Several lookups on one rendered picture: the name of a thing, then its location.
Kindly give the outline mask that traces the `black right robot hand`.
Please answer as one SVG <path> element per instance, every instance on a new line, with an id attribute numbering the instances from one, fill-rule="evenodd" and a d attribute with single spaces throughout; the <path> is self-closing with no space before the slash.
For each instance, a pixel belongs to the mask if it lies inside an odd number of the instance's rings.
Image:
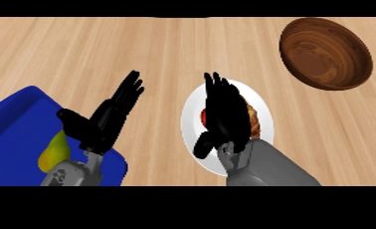
<path id="1" fill-rule="evenodd" d="M 246 102 L 236 86 L 218 73 L 205 73 L 205 128 L 193 146 L 193 156 L 205 159 L 211 150 L 233 142 L 240 153 L 251 136 Z"/>

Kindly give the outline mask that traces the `brown wooden bowl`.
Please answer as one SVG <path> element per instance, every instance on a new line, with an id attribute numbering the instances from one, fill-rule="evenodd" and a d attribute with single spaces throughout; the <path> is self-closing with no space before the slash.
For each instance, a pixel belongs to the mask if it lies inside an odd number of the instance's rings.
<path id="1" fill-rule="evenodd" d="M 372 76 L 373 60 L 364 42 L 327 19 L 305 17 L 285 26 L 279 54 L 290 75 L 319 90 L 351 90 Z"/>

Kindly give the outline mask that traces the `white plate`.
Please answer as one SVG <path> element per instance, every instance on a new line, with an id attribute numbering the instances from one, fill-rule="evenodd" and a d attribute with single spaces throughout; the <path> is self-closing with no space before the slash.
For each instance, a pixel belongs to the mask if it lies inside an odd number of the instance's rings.
<path id="1" fill-rule="evenodd" d="M 273 143 L 274 128 L 273 118 L 262 100 L 262 97 L 257 91 L 242 82 L 229 80 L 236 86 L 239 94 L 246 100 L 246 103 L 252 106 L 257 112 L 257 119 L 260 123 L 260 138 L 268 143 Z M 205 127 L 201 122 L 201 111 L 205 108 L 205 84 L 201 84 L 189 94 L 183 114 L 181 114 L 181 133 L 187 151 L 193 151 L 193 146 L 199 135 L 205 132 Z M 226 176 L 226 170 L 217 158 L 215 149 L 211 150 L 205 159 L 193 158 L 201 167 L 214 173 L 215 175 Z"/>

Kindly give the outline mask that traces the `brown bread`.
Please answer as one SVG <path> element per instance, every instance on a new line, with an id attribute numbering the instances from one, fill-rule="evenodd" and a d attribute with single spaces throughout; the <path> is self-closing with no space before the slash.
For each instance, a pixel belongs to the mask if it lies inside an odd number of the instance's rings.
<path id="1" fill-rule="evenodd" d="M 251 139 L 260 139 L 260 134 L 261 134 L 261 128 L 260 128 L 260 122 L 258 122 L 258 117 L 257 117 L 257 110 L 252 108 L 249 105 L 248 101 L 245 100 L 243 96 L 240 96 L 245 104 L 246 104 L 246 109 L 248 109 L 248 115 L 249 115 L 249 124 L 251 124 Z"/>

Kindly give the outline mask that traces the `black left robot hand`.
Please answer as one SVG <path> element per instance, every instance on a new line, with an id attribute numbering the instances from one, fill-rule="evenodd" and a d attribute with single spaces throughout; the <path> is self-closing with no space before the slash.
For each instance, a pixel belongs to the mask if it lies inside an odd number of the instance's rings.
<path id="1" fill-rule="evenodd" d="M 143 91 L 140 72 L 131 71 L 112 97 L 102 102 L 90 118 L 69 109 L 58 110 L 63 132 L 80 142 L 81 149 L 99 155 L 112 149 Z"/>

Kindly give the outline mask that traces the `yellow green pear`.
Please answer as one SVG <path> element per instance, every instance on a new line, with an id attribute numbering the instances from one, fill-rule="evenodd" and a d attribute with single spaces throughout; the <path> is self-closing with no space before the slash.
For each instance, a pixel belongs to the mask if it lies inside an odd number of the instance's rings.
<path id="1" fill-rule="evenodd" d="M 38 157 L 38 168 L 49 173 L 59 162 L 71 158 L 71 148 L 68 145 L 65 132 L 60 130 L 53 136 L 50 143 Z"/>

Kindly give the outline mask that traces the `blue tray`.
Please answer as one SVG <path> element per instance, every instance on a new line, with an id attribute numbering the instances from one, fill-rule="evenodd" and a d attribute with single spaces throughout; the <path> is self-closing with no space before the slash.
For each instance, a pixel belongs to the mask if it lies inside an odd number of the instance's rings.
<path id="1" fill-rule="evenodd" d="M 0 186 L 41 185 L 49 173 L 38 168 L 38 157 L 56 133 L 63 130 L 56 116 L 63 109 L 34 86 L 24 88 L 0 102 Z M 87 150 L 66 136 L 71 158 L 87 162 Z M 103 155 L 99 186 L 122 183 L 128 165 L 124 157 L 111 149 Z"/>

